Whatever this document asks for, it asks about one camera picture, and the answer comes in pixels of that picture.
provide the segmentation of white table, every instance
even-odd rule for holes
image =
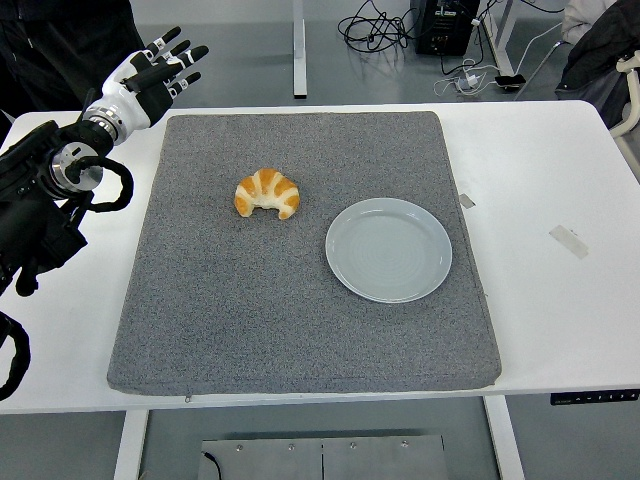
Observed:
[[[29,333],[33,355],[22,385],[0,403],[0,413],[126,410],[123,449],[135,453],[127,442],[142,448],[149,409],[484,396],[500,466],[508,469],[509,459],[515,459],[514,468],[521,472],[517,451],[500,459],[500,452],[515,449],[513,433],[503,429],[508,424],[504,395],[640,388],[640,186],[590,105],[197,109],[170,115],[410,110],[438,114],[458,191],[475,203],[464,215],[502,358],[495,385],[454,392],[206,395],[190,403],[183,397],[111,390],[107,367],[165,118],[136,132],[110,155],[134,175],[131,205],[121,212],[88,213],[81,225],[87,247],[63,268],[41,275],[40,290],[32,297],[20,298],[10,288],[0,298],[0,310]],[[64,125],[76,116],[25,115],[4,148],[46,120]],[[118,191],[117,181],[106,181],[96,201],[114,198]],[[549,234],[558,226],[588,247],[584,258]],[[0,351],[2,378],[13,355],[9,344]],[[119,467],[126,471],[126,458]]]

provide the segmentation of bread roll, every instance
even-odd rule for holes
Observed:
[[[278,218],[286,220],[300,205],[295,183],[273,168],[261,168],[253,176],[243,178],[236,188],[235,206],[238,213],[248,217],[254,207],[277,208]]]

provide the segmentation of white plate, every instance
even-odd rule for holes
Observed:
[[[422,298],[451,268],[451,241],[442,224],[395,198],[371,198],[342,211],[329,227],[325,248],[336,277],[376,302]]]

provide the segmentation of gray floor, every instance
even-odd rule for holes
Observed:
[[[541,16],[519,22],[508,49],[513,63],[517,65],[533,36],[558,21]],[[140,31],[150,41],[168,27]],[[434,83],[444,76],[436,58],[417,56],[411,49],[359,55],[347,49],[335,23],[310,22],[308,97],[296,100],[290,24],[183,25],[183,31],[194,44],[209,45],[211,53],[199,64],[203,79],[182,94],[175,107],[512,101],[514,97],[495,85],[477,96],[462,96],[452,88],[437,96]],[[526,77],[558,36],[554,31],[534,43],[521,70]],[[556,52],[523,100],[555,99],[553,89],[567,54],[568,47]],[[484,55],[483,65],[491,61],[486,46]],[[468,56],[479,59],[479,46],[471,45]],[[445,68],[454,67],[456,60],[447,59]],[[492,80],[493,70],[486,71]],[[489,119],[470,119],[478,121]],[[508,404],[528,480],[640,476],[637,402],[551,407],[548,395],[532,395],[511,397]],[[0,416],[0,478],[111,478],[122,422],[121,413]],[[443,435],[452,480],[497,478],[479,399],[154,412],[143,470],[148,471],[146,480],[195,478],[202,440],[400,431]]]

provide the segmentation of white tape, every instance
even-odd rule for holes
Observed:
[[[462,205],[464,208],[471,208],[471,207],[475,207],[476,205],[466,193],[463,193],[462,195],[460,195],[459,198],[460,198],[460,205]]]
[[[551,230],[549,235],[555,238],[563,247],[573,253],[580,260],[589,254],[589,247],[583,243],[575,233],[562,225],[558,225],[556,228]]]

